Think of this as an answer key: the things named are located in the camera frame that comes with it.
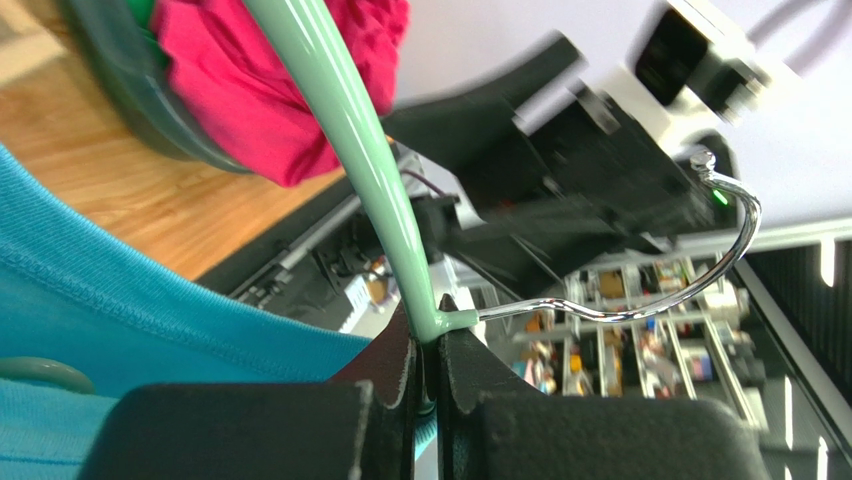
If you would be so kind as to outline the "light blue t shirt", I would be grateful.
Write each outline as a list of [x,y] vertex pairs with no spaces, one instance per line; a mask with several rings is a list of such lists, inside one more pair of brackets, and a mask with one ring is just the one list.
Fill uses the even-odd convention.
[[403,479],[400,429],[355,452],[364,339],[278,318],[118,241],[1,154],[1,356],[94,392],[1,382],[5,479]]

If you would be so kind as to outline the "magenta t shirt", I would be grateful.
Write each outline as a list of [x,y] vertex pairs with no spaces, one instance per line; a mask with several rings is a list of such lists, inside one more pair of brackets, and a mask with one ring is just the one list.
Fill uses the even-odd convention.
[[[396,93],[406,1],[327,4],[381,116]],[[340,166],[291,75],[239,1],[158,1],[149,27],[171,89],[206,134],[250,171],[294,187]]]

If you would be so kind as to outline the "sage green hanger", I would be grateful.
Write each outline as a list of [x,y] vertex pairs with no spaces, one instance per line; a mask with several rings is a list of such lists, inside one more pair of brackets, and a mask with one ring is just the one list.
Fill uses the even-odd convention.
[[[483,310],[440,311],[415,215],[378,116],[327,7],[251,1],[271,41],[343,163],[401,290],[414,337],[431,352],[451,331],[552,310],[599,324],[655,316],[714,283],[751,246],[757,197],[697,153],[701,181],[742,201],[730,250],[681,291],[621,313],[542,298]],[[194,285],[84,219],[1,155],[1,375],[85,393],[120,394],[171,378],[248,375],[313,379],[342,362],[349,337],[280,319]]]

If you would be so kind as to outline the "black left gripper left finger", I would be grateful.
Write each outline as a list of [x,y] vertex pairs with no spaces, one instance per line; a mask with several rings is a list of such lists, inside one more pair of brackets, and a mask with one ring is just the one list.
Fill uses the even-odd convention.
[[83,479],[410,479],[419,347],[398,308],[321,383],[161,384],[112,409]]

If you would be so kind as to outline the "green t shirt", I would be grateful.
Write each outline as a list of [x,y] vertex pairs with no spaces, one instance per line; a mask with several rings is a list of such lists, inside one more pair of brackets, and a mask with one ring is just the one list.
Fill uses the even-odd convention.
[[126,0],[135,23],[143,35],[146,47],[153,54],[155,62],[163,69],[169,65],[169,57],[162,51],[155,35],[149,29],[149,23],[156,5],[155,0]]

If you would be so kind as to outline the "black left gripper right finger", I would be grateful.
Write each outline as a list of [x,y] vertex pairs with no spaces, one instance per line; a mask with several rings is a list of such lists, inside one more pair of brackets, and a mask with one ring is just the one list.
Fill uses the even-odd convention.
[[715,401],[548,396],[470,330],[438,342],[442,479],[766,479]]

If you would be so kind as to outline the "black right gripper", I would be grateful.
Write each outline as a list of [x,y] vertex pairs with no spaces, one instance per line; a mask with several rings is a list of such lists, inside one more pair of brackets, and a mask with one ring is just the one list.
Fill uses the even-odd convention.
[[507,293],[543,293],[606,253],[715,221],[711,194],[606,96],[576,100],[530,133],[518,108],[582,57],[553,34],[508,68],[452,95],[395,108],[385,133],[448,170],[480,222],[417,200],[429,254],[446,254]]

